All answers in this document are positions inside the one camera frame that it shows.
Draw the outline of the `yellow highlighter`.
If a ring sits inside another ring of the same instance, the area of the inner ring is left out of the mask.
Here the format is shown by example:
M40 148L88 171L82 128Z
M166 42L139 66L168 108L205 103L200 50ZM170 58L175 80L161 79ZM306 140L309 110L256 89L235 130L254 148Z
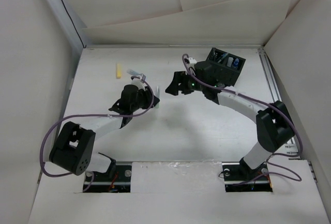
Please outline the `yellow highlighter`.
M116 72L116 78L117 79L121 79L122 78L122 74L123 74L121 64L120 63L116 63L115 69L116 69L116 71L115 71Z

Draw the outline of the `orange blue-capped highlighter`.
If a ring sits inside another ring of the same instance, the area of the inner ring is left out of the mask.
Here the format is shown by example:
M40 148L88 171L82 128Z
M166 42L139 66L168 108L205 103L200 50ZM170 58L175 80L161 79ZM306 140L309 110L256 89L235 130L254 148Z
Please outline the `orange blue-capped highlighter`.
M238 69L238 66L239 66L239 59L236 58L236 59L233 61L231 68L237 70L237 69Z

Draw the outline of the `blue gel pen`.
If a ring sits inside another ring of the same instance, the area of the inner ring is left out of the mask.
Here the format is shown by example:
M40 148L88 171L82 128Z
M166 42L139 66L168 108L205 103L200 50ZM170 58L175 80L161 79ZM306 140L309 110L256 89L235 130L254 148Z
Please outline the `blue gel pen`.
M218 57L217 62L222 63L222 61L228 56L228 53L224 53Z

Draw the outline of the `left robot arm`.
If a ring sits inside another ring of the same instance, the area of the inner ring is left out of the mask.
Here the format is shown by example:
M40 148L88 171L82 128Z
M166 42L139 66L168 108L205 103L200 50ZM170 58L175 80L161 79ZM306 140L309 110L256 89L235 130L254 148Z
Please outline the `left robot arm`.
M94 153L95 141L124 128L133 117L143 114L135 114L135 111L142 109L147 112L159 101L148 86L126 85L120 99L109 108L110 114L89 115L92 118L89 123L65 123L54 142L49 160L74 175L91 171L97 172L104 181L111 180L115 176L116 162L105 154Z

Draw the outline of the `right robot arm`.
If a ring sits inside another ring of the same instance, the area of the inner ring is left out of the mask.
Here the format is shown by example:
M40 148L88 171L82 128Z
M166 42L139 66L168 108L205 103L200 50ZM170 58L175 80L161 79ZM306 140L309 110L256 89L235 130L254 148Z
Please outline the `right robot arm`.
M232 84L233 68L208 61L196 62L191 57L184 59L184 66L184 71L174 72L165 92L177 96L199 91L206 99L253 121L257 142L239 161L235 175L239 185L264 176L262 166L297 134L285 104L281 101L266 103L236 91Z

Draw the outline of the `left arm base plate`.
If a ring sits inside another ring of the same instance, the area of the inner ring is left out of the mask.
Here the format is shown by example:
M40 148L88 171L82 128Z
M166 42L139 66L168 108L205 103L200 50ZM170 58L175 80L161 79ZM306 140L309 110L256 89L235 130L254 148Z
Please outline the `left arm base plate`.
M93 172L85 175L83 192L85 193L130 193L132 163L120 162L116 165L113 177L106 174Z

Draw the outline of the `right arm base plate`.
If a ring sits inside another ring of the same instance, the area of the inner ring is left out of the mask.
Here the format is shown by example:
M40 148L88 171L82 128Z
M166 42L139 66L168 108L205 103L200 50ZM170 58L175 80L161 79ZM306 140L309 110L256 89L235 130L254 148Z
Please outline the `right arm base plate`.
M257 169L248 171L239 162L223 162L219 177L224 180L226 192L272 192L266 163Z

